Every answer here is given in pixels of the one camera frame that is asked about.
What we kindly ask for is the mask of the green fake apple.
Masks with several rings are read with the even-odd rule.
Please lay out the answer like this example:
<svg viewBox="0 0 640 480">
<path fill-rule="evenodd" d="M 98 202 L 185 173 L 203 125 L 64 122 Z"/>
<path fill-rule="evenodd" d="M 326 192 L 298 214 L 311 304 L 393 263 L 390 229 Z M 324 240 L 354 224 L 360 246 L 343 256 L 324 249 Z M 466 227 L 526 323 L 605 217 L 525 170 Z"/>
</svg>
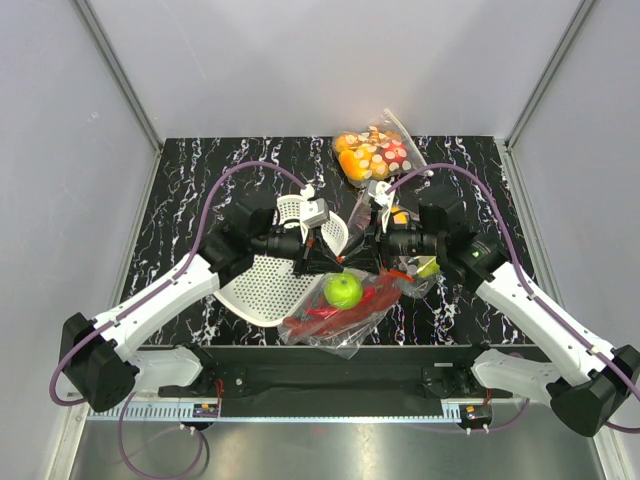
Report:
<svg viewBox="0 0 640 480">
<path fill-rule="evenodd" d="M 332 307 L 347 310 L 355 307 L 363 295 L 361 280 L 352 273 L 331 274 L 324 284 L 323 293 Z"/>
</svg>

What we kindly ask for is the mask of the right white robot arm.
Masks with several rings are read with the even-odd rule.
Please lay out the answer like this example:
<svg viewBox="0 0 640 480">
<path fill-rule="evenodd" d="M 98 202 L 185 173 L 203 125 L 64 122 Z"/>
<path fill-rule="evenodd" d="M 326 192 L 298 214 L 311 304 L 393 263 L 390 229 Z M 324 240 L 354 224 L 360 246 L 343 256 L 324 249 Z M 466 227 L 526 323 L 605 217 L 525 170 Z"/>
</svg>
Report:
<svg viewBox="0 0 640 480">
<path fill-rule="evenodd" d="M 427 190 L 418 216 L 403 224 L 394 221 L 388 183 L 370 182 L 359 201 L 369 207 L 369 219 L 344 250 L 345 266 L 378 274 L 404 257 L 432 257 L 446 279 L 504 314 L 548 359 L 539 363 L 484 349 L 454 371 L 460 393 L 498 389 L 527 397 L 550 407 L 575 433 L 592 437 L 636 392 L 638 350 L 616 347 L 586 329 L 509 259 L 502 241 L 471 231 L 453 190 Z"/>
</svg>

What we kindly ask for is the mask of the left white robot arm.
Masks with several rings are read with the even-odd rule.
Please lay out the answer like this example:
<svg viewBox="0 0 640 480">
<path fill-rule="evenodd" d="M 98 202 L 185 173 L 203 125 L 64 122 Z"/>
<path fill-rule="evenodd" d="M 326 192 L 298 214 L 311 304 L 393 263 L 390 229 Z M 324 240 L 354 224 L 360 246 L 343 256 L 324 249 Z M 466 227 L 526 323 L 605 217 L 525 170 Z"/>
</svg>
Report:
<svg viewBox="0 0 640 480">
<path fill-rule="evenodd" d="M 151 334 L 210 295 L 251 324 L 278 326 L 323 274 L 340 271 L 346 240 L 322 199 L 240 201 L 158 280 L 92 319 L 67 319 L 55 373 L 96 412 L 164 387 L 205 396 L 221 385 L 212 357 L 189 344 L 144 351 Z"/>
</svg>

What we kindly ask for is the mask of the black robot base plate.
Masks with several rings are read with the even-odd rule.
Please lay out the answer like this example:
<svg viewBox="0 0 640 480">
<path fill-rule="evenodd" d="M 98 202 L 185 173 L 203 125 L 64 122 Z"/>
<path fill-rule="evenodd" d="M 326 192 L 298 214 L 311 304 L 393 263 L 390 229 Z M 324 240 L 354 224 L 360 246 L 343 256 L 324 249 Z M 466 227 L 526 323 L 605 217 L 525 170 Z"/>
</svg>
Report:
<svg viewBox="0 0 640 480">
<path fill-rule="evenodd" d="M 481 403 L 471 377 L 478 346 L 364 346 L 352 358 L 313 347 L 206 347 L 209 383 L 164 386 L 162 397 L 201 402 L 221 381 L 225 420 L 426 421 L 445 403 Z"/>
</svg>

